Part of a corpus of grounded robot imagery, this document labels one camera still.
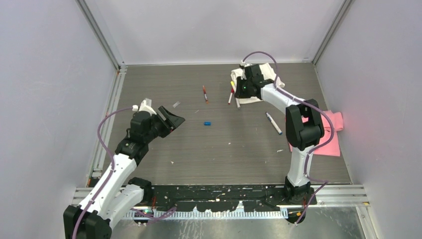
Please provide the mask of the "white acrylic marker grey tip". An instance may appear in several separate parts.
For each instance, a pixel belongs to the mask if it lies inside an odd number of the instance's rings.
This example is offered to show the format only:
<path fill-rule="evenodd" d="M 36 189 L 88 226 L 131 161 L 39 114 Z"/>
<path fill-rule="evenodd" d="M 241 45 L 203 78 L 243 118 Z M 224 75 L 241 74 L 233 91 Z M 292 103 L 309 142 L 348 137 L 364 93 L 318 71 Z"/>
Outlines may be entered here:
<path fill-rule="evenodd" d="M 240 109 L 239 99 L 238 99 L 238 98 L 235 98 L 235 102 L 236 102 L 236 106 L 237 106 L 237 108 L 238 108 L 238 109 Z"/>

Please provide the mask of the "white blue marker pen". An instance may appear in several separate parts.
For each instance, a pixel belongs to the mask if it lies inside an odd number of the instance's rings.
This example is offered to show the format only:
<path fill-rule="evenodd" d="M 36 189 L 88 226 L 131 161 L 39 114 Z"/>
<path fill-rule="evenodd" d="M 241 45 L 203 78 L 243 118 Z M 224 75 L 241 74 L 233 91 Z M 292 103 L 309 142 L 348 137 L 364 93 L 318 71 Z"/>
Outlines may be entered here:
<path fill-rule="evenodd" d="M 277 125 L 277 123 L 274 121 L 274 119 L 272 118 L 272 116 L 268 113 L 268 112 L 266 112 L 265 113 L 265 115 L 266 115 L 266 117 L 267 117 L 267 119 L 269 120 L 269 122 L 272 124 L 272 126 L 274 127 L 274 129 L 276 130 L 276 132 L 277 132 L 277 134 L 278 135 L 282 135 L 282 131 L 281 131 L 281 129 L 280 129 L 280 127 Z"/>

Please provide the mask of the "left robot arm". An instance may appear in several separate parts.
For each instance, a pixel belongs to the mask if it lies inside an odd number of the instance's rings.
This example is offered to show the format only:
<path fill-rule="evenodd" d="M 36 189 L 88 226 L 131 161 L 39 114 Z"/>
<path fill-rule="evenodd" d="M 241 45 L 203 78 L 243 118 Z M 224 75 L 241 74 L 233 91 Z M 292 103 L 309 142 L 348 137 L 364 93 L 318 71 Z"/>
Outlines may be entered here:
<path fill-rule="evenodd" d="M 182 123 L 183 117 L 160 106 L 153 110 L 148 100 L 130 107 L 133 111 L 126 136 L 111 152 L 98 133 L 100 144 L 110 157 L 110 164 L 90 193 L 77 205 L 69 205 L 63 214 L 67 239 L 109 239 L 115 226 L 136 205 L 151 203 L 151 182 L 134 177 L 121 186 L 139 166 L 149 151 L 149 143 L 165 138 Z"/>

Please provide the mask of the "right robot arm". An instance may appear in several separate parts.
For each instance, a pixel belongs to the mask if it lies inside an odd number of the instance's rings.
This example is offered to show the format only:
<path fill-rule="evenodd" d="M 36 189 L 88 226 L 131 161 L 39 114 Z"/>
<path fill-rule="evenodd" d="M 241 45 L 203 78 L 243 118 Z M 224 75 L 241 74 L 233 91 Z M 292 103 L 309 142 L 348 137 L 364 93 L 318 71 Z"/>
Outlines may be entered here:
<path fill-rule="evenodd" d="M 284 113 L 284 134 L 292 147 L 292 157 L 282 195 L 288 204 L 309 201 L 312 189 L 308 171 L 315 147 L 324 136 L 318 103 L 285 91 L 284 83 L 268 63 L 240 65 L 230 76 L 236 98 L 257 98 Z"/>

